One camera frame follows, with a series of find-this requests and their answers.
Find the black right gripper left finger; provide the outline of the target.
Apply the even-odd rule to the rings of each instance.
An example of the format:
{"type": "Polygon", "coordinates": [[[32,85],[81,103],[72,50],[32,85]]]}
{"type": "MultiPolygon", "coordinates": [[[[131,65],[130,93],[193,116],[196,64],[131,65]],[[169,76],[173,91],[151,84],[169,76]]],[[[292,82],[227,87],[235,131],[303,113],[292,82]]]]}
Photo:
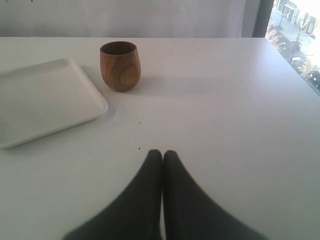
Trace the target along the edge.
{"type": "Polygon", "coordinates": [[[66,240],[160,240],[162,154],[148,152],[123,192],[104,210],[65,235],[66,240]]]}

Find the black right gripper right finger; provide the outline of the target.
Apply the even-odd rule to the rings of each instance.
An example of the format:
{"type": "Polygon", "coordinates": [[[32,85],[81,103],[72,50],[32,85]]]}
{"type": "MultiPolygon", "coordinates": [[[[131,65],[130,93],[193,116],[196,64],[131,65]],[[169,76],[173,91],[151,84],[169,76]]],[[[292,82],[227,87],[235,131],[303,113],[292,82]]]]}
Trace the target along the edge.
{"type": "Polygon", "coordinates": [[[166,239],[266,239],[215,203],[195,182],[173,150],[164,154],[162,179],[166,239]]]}

